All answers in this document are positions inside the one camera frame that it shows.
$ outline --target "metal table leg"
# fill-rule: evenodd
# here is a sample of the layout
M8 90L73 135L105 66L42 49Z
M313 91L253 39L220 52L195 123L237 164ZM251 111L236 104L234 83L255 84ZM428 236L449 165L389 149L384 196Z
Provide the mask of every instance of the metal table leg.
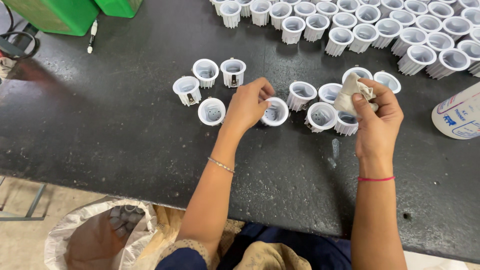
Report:
M5 179L5 176L0 176L0 185L3 183L4 179ZM33 199L32 205L30 205L30 208L28 209L27 214L25 216L12 214L5 211L0 211L0 221L42 221L44 220L45 217L32 217L32 214L35 211L35 208L38 205L38 202L40 201L40 198L42 197L42 194L46 186L47 186L46 184L42 184L40 186L40 188L38 189L35 195L35 198Z

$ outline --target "bottle label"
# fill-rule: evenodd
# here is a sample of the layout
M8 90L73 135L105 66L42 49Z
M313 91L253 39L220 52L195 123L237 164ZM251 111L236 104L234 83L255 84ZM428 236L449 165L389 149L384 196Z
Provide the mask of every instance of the bottle label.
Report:
M480 136L480 93L465 99L462 93L439 104L437 113L442 115L453 134L464 138Z

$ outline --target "red thread bracelet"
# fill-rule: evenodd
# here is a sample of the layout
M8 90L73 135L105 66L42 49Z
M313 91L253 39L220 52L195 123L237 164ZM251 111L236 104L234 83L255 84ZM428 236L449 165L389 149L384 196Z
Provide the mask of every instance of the red thread bracelet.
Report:
M381 182L381 181L388 181L395 179L395 176L388 177L388 178L383 178L383 179L371 179L371 178L361 178L360 176L358 177L359 181L374 181L374 182Z

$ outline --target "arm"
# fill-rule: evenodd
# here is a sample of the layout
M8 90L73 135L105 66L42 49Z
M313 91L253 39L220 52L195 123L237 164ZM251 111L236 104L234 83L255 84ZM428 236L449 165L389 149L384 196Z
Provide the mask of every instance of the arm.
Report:
M395 140L403 113L392 91L375 81L360 79L373 87L379 105L373 112L360 94L352 97L359 114L356 154L360 177L385 179L393 176ZM395 181L359 181L351 238L352 268L355 270L406 270L396 223Z
M210 157L234 169L235 151L243 134L260 120L270 106L264 101L274 90L265 78L239 86L228 106L225 121ZM233 174L208 161L188 203L177 240L200 242L212 258L227 221L228 200Z

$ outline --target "concrete floor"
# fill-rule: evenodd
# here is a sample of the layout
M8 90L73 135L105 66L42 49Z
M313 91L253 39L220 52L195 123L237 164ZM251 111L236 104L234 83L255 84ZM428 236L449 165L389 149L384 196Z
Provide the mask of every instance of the concrete floor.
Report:
M39 186L26 180L5 178L0 186L0 210L26 214ZM34 217L45 215L45 220L0 222L0 269L47 269L43 250L49 231L68 212L103 197L102 194L47 185L33 214ZM405 256L408 270L480 270L480 265L412 252L405 252ZM151 261L153 263L142 263L141 269L152 270L156 260Z

